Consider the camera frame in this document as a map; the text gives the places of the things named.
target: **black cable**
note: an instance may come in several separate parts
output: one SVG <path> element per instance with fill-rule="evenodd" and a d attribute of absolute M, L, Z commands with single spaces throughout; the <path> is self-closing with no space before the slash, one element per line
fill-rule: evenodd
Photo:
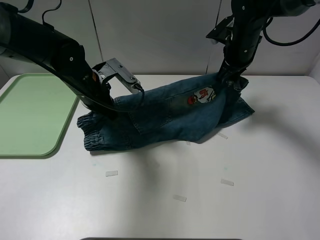
<path fill-rule="evenodd" d="M 265 19 L 265 23 L 264 23 L 264 26 L 265 26 L 265 27 L 263 27 L 263 35 L 264 35 L 265 39 L 266 39 L 269 43 L 271 43 L 271 44 L 273 44 L 273 45 L 281 46 L 281 47 L 293 46 L 293 45 L 299 44 L 299 43 L 303 42 L 304 40 L 306 40 L 306 39 L 307 39 L 308 37 L 310 37 L 311 34 L 313 34 L 313 33 L 315 32 L 315 30 L 320 26 L 320 19 L 319 19 L 319 20 L 316 22 L 316 24 L 314 25 L 314 27 L 313 27 L 306 35 L 304 35 L 302 38 L 300 38 L 300 39 L 298 39 L 298 40 L 296 40 L 296 41 L 292 41 L 292 42 L 278 42 L 278 41 L 272 40 L 272 39 L 268 36 L 268 34 L 267 34 L 267 27 L 268 27 L 268 26 L 270 25 L 270 23 L 272 22 L 272 20 L 271 20 L 272 17 L 270 18 L 269 22 L 267 22 L 267 21 L 268 21 L 268 18 L 270 17 L 270 15 L 271 15 L 272 9 L 274 8 L 274 6 L 275 6 L 276 3 L 277 3 L 277 1 L 278 1 L 278 0 L 275 0 L 275 1 L 273 2 L 273 4 L 271 5 L 271 7 L 270 7 L 270 9 L 269 9 L 269 11 L 268 11 L 268 13 L 267 13 L 267 17 L 266 17 L 266 19 Z"/>
<path fill-rule="evenodd" d="M 18 13 L 20 14 L 25 14 L 26 12 L 29 12 L 29 10 L 32 8 L 34 5 L 35 0 L 28 0 L 28 3 L 26 4 L 25 8 L 22 10 L 19 10 Z"/>
<path fill-rule="evenodd" d="M 218 25 L 218 20 L 219 20 L 219 15 L 220 15 L 221 4 L 222 4 L 222 0 L 220 0 L 219 9 L 218 9 L 218 14 L 216 15 L 215 27 Z"/>
<path fill-rule="evenodd" d="M 70 85 L 72 88 L 74 88 L 75 90 L 77 90 L 79 93 L 83 94 L 82 91 L 80 89 L 78 89 L 77 86 L 75 86 L 72 82 L 70 82 L 65 76 L 63 76 L 62 74 L 60 74 L 59 72 L 57 72 L 56 70 L 52 69 L 51 67 L 45 65 L 44 63 L 42 63 L 41 61 L 33 58 L 32 56 L 30 56 L 27 52 L 23 51 L 23 50 L 20 50 L 20 49 L 17 49 L 13 46 L 10 46 L 8 44 L 5 44 L 3 42 L 0 42 L 0 46 L 1 47 L 4 47 L 6 49 L 9 49 L 13 52 L 16 52 L 17 54 L 21 55 L 21 56 L 24 56 L 25 58 L 29 59 L 30 61 L 34 62 L 35 64 L 39 65 L 40 67 L 44 68 L 45 70 L 47 70 L 48 72 L 52 73 L 53 75 L 57 76 L 59 79 L 61 79 L 63 82 L 65 82 L 66 84 Z M 140 99 L 140 102 L 139 104 L 133 108 L 133 109 L 130 109 L 130 110 L 124 110 L 124 109 L 118 109 L 118 108 L 115 108 L 111 105 L 107 105 L 107 104 L 104 104 L 103 102 L 100 102 L 99 100 L 93 100 L 93 97 L 90 97 L 90 96 L 87 96 L 85 95 L 86 98 L 88 98 L 89 100 L 91 100 L 92 102 L 95 102 L 96 104 L 104 107 L 104 108 L 107 108 L 109 110 L 112 110 L 112 111 L 115 111 L 115 112 L 120 112 L 120 113 L 130 113 L 130 112 L 134 112 L 135 110 L 137 110 L 139 107 L 141 107 L 144 99 L 145 99 L 145 91 L 143 90 L 143 88 L 140 86 L 140 84 L 136 84 L 135 86 L 136 89 L 138 89 L 141 93 L 142 93 L 142 96 L 141 96 L 141 99 Z"/>
<path fill-rule="evenodd" d="M 58 10 L 58 9 L 61 7 L 61 4 L 62 4 L 62 0 L 60 0 L 60 3 L 59 3 L 59 5 L 58 5 L 56 8 L 46 10 L 46 11 L 44 11 L 44 12 L 42 13 L 42 24 L 45 24 L 45 23 L 46 23 L 46 22 L 45 22 L 45 15 L 46 15 L 46 13 L 47 13 L 47 12 L 51 12 L 51 11 Z"/>
<path fill-rule="evenodd" d="M 266 23 L 266 28 L 272 23 L 272 21 L 274 20 L 274 18 L 273 17 L 270 17 L 269 18 L 269 21 Z"/>

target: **denim pants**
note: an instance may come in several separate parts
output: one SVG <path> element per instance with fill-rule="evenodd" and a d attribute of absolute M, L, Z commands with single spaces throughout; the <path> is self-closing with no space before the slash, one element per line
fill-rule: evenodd
<path fill-rule="evenodd" d="M 216 74 L 192 77 L 146 91 L 136 111 L 119 112 L 114 120 L 90 112 L 79 117 L 77 125 L 88 151 L 125 151 L 169 140 L 197 142 L 255 112 L 240 98 L 247 84 L 242 78 L 240 84 L 221 88 Z M 130 109 L 140 99 L 140 93 L 120 96 L 114 106 Z"/>

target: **tape marker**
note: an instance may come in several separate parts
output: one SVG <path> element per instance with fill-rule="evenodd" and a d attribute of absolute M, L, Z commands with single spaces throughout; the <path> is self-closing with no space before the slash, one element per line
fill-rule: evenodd
<path fill-rule="evenodd" d="M 107 171 L 105 173 L 106 177 L 117 176 L 117 175 L 118 175 L 118 171 Z"/>
<path fill-rule="evenodd" d="M 218 132 L 218 135 L 219 135 L 220 137 L 223 137 L 224 139 L 228 139 L 228 137 L 227 137 L 226 135 L 224 135 L 224 134 L 222 134 L 222 133 L 220 133 L 220 132 Z"/>
<path fill-rule="evenodd" d="M 173 199 L 181 201 L 181 202 L 187 201 L 187 198 L 185 196 L 179 196 L 179 195 L 173 195 Z"/>
<path fill-rule="evenodd" d="M 221 178 L 221 183 L 222 184 L 226 184 L 226 185 L 230 185 L 230 186 L 234 186 L 235 185 L 235 183 L 233 181 L 225 180 L 223 178 Z"/>

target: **robotic arm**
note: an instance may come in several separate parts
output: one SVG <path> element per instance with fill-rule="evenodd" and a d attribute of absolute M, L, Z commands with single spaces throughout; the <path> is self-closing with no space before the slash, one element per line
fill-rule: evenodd
<path fill-rule="evenodd" d="M 267 23 L 269 18 L 298 16 L 319 3 L 314 0 L 232 0 L 233 15 L 207 35 L 225 44 L 218 80 L 228 87 L 237 84 L 241 73 L 254 59 L 262 39 L 261 31 L 265 32 L 271 22 Z M 85 60 L 84 47 L 78 42 L 50 24 L 40 24 L 20 15 L 16 7 L 3 2 L 0 2 L 0 55 L 40 65 L 60 78 L 89 109 L 111 119 L 117 112 L 132 111 L 113 107 L 108 83 L 111 78 L 117 77 L 134 94 L 141 91 L 141 103 L 144 99 L 140 82 L 115 58 L 91 69 Z"/>
<path fill-rule="evenodd" d="M 267 26 L 273 17 L 294 17 L 319 4 L 314 0 L 232 0 L 232 16 L 225 18 L 206 37 L 225 44 L 224 60 L 218 73 L 221 82 L 236 81 L 240 74 L 253 62 L 263 31 L 265 37 Z M 291 46 L 309 37 L 316 26 L 300 41 L 283 46 Z"/>

